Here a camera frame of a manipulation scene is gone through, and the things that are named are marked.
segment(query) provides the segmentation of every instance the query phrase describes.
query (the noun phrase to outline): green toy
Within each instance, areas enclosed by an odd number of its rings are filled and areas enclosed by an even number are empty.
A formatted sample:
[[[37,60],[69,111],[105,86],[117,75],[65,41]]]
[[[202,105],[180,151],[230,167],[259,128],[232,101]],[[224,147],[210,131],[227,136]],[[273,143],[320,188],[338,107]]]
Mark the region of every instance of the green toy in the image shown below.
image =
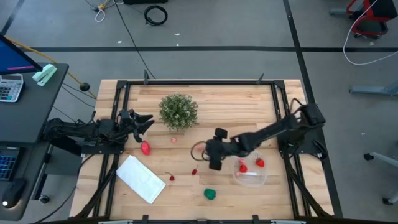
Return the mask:
[[[206,189],[205,196],[208,200],[213,200],[216,197],[216,191],[213,189]]]

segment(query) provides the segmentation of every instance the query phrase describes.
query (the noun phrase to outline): cable coil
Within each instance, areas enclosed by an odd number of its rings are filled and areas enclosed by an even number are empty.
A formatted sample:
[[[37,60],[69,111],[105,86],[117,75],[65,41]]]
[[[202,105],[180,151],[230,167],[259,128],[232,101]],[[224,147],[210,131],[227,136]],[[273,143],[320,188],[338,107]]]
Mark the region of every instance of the cable coil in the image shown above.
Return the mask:
[[[164,19],[162,21],[155,22],[148,16],[148,12],[153,10],[153,9],[158,9],[158,10],[160,10],[160,11],[162,11],[164,13]],[[169,17],[169,15],[167,14],[166,9],[164,9],[161,6],[149,6],[144,11],[144,17],[145,17],[145,21],[147,22],[147,24],[149,24],[151,26],[159,26],[159,25],[162,25],[163,23],[165,23],[167,21],[167,18]]]

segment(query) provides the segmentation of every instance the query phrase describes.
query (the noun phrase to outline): clear plastic bowl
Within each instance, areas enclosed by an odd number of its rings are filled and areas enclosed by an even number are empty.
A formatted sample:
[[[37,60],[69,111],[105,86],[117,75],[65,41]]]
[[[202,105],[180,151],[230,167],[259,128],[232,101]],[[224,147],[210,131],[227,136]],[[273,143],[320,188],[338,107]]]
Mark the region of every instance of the clear plastic bowl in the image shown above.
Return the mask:
[[[259,167],[256,164],[256,159],[261,158],[264,160],[264,167]],[[241,173],[239,171],[240,163],[239,160],[243,159],[244,165],[248,168],[248,171],[245,173]],[[258,152],[254,151],[250,153],[245,158],[234,157],[233,165],[233,176],[235,180],[246,187],[260,187],[264,185],[267,181],[267,161],[265,156],[259,154]]]

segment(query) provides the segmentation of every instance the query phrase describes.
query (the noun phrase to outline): computer monitor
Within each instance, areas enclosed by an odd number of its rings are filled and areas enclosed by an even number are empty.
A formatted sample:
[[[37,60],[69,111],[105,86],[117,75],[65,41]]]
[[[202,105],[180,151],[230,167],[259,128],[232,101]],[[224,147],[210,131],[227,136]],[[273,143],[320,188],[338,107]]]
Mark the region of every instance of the computer monitor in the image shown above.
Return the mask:
[[[43,68],[0,34],[0,75],[38,72]]]

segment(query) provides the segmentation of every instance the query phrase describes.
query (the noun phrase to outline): white napkin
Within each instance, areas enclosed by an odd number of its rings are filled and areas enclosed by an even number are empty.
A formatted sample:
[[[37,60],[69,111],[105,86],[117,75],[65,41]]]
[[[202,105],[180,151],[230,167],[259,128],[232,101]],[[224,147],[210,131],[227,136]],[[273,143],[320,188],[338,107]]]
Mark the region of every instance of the white napkin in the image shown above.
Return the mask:
[[[129,156],[116,174],[142,199],[152,204],[166,186],[160,178],[144,166],[135,156]]]

